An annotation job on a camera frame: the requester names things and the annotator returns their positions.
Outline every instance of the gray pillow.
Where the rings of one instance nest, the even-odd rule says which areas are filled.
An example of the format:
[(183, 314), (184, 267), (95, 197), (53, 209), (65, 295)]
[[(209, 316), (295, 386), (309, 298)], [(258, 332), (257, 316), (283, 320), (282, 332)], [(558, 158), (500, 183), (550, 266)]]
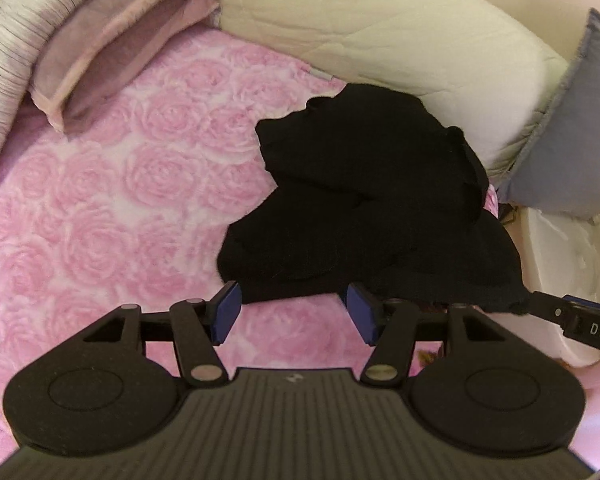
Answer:
[(498, 188), (500, 202), (589, 219), (600, 213), (600, 13)]

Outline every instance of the white plastic stool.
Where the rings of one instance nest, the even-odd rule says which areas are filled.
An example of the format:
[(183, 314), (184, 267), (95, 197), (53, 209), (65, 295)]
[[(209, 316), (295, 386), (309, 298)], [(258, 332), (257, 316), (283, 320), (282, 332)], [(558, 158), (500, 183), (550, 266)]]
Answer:
[[(522, 279), (529, 290), (600, 303), (600, 216), (584, 221), (519, 208), (507, 231), (520, 252)], [(600, 360), (600, 350), (565, 338), (553, 323), (533, 316), (490, 316), (549, 357), (573, 367)]]

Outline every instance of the pink floral bedsheet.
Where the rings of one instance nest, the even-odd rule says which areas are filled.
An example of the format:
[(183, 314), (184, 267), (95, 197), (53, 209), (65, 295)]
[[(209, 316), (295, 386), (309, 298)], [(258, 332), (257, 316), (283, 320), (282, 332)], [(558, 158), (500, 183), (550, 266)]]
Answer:
[[(344, 86), (308, 69), (192, 28), (86, 134), (58, 134), (23, 105), (0, 159), (0, 461), (15, 448), (1, 397), (17, 370), (119, 304), (165, 310), (221, 287), (215, 262), (227, 225), (274, 189), (256, 122)], [(497, 213), (493, 189), (486, 207)], [(170, 348), (148, 351), (176, 373)], [(319, 296), (245, 307), (218, 351), (230, 373), (358, 374), (371, 349), (337, 297)]]

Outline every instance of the black garment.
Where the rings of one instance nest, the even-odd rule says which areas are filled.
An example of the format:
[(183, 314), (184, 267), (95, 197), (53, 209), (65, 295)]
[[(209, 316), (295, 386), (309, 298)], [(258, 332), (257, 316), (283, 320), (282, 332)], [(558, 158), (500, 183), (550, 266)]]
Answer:
[(349, 84), (256, 132), (278, 188), (229, 227), (218, 256), (245, 303), (350, 282), (488, 310), (528, 296), (515, 246), (483, 209), (484, 168), (418, 98)]

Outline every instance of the mattress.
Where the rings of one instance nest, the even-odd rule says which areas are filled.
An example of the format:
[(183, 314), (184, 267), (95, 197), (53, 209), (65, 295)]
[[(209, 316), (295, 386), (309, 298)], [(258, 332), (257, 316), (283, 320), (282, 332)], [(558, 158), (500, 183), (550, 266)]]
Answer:
[[(0, 461), (16, 447), (1, 410), (16, 371), (119, 304), (167, 310), (221, 287), (216, 255), (227, 225), (274, 189), (256, 122), (344, 87), (310, 70), (195, 27), (81, 136), (21, 106), (0, 157)], [(493, 189), (485, 207), (497, 214)], [(169, 344), (147, 351), (177, 374)], [(335, 295), (245, 306), (218, 348), (231, 374), (251, 366), (357, 375), (371, 351)], [(411, 373), (419, 369), (414, 362)]]

